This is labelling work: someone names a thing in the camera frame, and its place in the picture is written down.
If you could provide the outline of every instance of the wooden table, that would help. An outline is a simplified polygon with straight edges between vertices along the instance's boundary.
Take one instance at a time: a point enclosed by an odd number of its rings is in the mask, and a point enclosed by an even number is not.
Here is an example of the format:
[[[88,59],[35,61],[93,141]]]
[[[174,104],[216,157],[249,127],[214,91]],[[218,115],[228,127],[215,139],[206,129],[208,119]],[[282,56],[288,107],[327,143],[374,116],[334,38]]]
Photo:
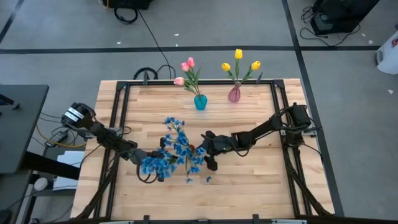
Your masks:
[[[116,83],[102,81],[99,87],[95,111],[103,124],[109,124]],[[300,79],[285,79],[284,83],[290,105],[293,102],[306,104]],[[270,87],[243,85],[241,100],[230,103],[227,95],[232,87],[200,85],[208,104],[205,111],[197,111],[194,95],[180,86],[133,86],[125,123],[132,128],[132,133],[124,138],[152,151],[159,146],[162,136],[173,134],[163,122],[166,117],[174,116],[185,120],[190,143],[198,146],[203,140],[200,134],[207,130],[224,135],[249,131],[275,113]],[[123,94],[119,99],[116,124],[119,124],[122,101]],[[304,140],[317,149],[315,138],[304,136]],[[88,141],[86,154],[96,146],[95,140]],[[333,213],[320,155],[305,146],[300,150],[308,188],[324,208]],[[85,160],[71,217],[77,216],[97,191],[103,157],[104,149],[100,148]],[[136,177],[136,166],[121,159],[111,219],[142,220],[144,215],[150,215],[151,220],[251,219],[253,214],[259,214],[260,218],[294,217],[279,133],[259,140],[246,157],[230,152],[216,160],[216,172],[204,165],[199,174],[190,175],[193,182],[189,184],[185,183],[185,169],[181,166],[163,183],[144,184]],[[206,182],[208,176],[211,176],[209,183]],[[296,191],[300,212],[304,214],[300,189],[296,187]],[[106,199],[103,197],[102,215]]]

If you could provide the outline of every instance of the vase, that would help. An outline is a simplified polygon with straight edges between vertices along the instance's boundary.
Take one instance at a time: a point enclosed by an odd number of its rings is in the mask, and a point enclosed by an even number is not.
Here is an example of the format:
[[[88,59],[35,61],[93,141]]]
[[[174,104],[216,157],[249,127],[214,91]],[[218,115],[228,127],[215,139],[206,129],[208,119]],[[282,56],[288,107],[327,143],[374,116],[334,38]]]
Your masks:
[[[204,110],[207,104],[207,97],[205,95],[195,96],[194,102],[197,110]]]
[[[228,93],[228,100],[232,103],[236,103],[241,99],[241,82],[235,82],[234,88]]]

